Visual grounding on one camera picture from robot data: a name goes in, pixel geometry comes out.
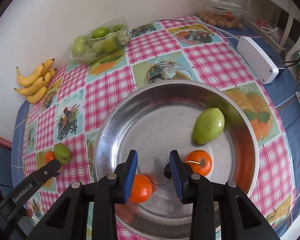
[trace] checkered tablecloth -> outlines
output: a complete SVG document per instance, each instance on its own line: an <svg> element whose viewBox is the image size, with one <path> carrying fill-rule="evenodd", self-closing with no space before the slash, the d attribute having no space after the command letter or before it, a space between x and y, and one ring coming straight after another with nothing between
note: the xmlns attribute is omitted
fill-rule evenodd
<svg viewBox="0 0 300 240"><path fill-rule="evenodd" d="M184 19L200 20L197 17ZM28 206L35 210L34 223L71 182L87 184L93 181L90 142L112 109L127 95L146 85L147 70L161 60L181 65L187 79L203 82L225 93L235 90L246 98L253 95L263 100L263 111L270 114L270 119L267 124L251 121L253 128L260 130L261 137L258 140L260 168L250 198L270 224L277 226L294 205L292 158L279 114L248 64L223 35L203 25L161 21L141 26L131 33L131 41L120 58L114 59L102 73L96 71L103 66L101 62L90 68L69 62L58 68L49 84L48 93L53 92L54 96L31 105L22 151L25 175L38 169L42 156L55 143L64 143L72 153L65 171L52 178L30 199ZM252 99L247 104L251 109L259 107ZM66 131L59 125L61 118L65 120L65 109L77 110ZM287 212L281 217L272 216L279 207L284 207L284 203L289 205ZM141 239L119 224L117 229L119 239Z"/></svg>

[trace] silver screw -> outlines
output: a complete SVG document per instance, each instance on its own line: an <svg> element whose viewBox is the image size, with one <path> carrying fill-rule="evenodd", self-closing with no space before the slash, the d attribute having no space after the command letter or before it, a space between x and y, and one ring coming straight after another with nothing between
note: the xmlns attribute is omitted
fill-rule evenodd
<svg viewBox="0 0 300 240"><path fill-rule="evenodd" d="M229 187L236 187L237 184L236 184L235 181L231 180L231 181L228 181L228 186L229 186Z"/></svg>
<svg viewBox="0 0 300 240"><path fill-rule="evenodd" d="M201 176L200 176L200 174L198 174L198 173L193 173L193 174L191 175L191 178L192 178L192 179L200 179Z"/></svg>
<svg viewBox="0 0 300 240"><path fill-rule="evenodd" d="M115 173L110 173L107 176L108 179L115 179L116 177L117 177L117 174L115 174Z"/></svg>
<svg viewBox="0 0 300 240"><path fill-rule="evenodd" d="M80 182L75 181L74 183L71 184L71 187L72 188L78 188L78 187L80 187Z"/></svg>

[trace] white power strip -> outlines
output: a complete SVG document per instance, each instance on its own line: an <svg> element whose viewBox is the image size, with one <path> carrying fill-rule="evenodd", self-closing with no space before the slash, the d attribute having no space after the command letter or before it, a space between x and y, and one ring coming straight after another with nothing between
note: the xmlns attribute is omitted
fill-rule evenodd
<svg viewBox="0 0 300 240"><path fill-rule="evenodd" d="M271 83L278 75L279 69L277 66L250 37L240 37L237 51L250 65L262 84Z"/></svg>

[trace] bunch of bananas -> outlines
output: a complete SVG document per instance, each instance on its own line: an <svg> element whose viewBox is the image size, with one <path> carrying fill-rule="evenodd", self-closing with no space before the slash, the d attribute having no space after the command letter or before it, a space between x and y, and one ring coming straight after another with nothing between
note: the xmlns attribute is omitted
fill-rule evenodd
<svg viewBox="0 0 300 240"><path fill-rule="evenodd" d="M31 104L35 104L40 101L47 92L51 78L53 78L57 72L56 68L51 68L53 62L54 58L47 59L28 77L22 76L19 72L19 67L17 67L17 80L24 88L15 88L14 90L25 96L27 101Z"/></svg>

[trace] blue gripper pad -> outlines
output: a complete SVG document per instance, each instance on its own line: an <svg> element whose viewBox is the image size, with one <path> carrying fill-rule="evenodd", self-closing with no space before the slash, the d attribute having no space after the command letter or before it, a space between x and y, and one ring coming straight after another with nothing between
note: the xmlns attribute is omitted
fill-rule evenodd
<svg viewBox="0 0 300 240"><path fill-rule="evenodd" d="M130 150L129 156L126 161L126 165L128 165L127 166L128 171L124 182L124 195L123 195L123 199L125 203L128 201L128 198L130 198L134 176L136 174L136 170L138 166L138 153L136 150Z"/></svg>
<svg viewBox="0 0 300 240"><path fill-rule="evenodd" d="M179 174L177 164L173 157L172 152L170 152L169 162L170 162L170 169L171 169L172 179L173 179L174 187L176 189L177 197L179 198L180 202L182 202L183 201L183 183L181 181L181 176Z"/></svg>

